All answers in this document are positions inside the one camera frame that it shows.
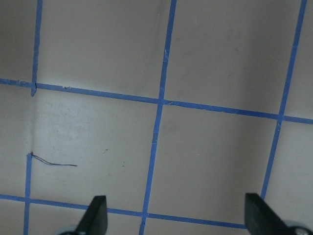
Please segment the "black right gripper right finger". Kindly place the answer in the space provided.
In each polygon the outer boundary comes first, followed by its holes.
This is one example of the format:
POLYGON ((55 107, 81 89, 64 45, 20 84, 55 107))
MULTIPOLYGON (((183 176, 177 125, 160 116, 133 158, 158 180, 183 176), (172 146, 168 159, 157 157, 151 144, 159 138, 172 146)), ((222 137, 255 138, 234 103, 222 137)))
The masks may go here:
POLYGON ((245 226, 251 235, 293 234, 293 229, 256 193, 245 194, 245 226))

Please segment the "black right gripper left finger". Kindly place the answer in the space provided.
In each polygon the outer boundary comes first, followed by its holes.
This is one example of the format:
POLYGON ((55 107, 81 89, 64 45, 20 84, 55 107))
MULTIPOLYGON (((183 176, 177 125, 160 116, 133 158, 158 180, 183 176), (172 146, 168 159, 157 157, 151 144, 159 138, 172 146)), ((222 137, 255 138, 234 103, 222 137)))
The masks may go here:
POLYGON ((106 196, 93 197, 75 229, 76 235, 105 235, 108 229, 106 196))

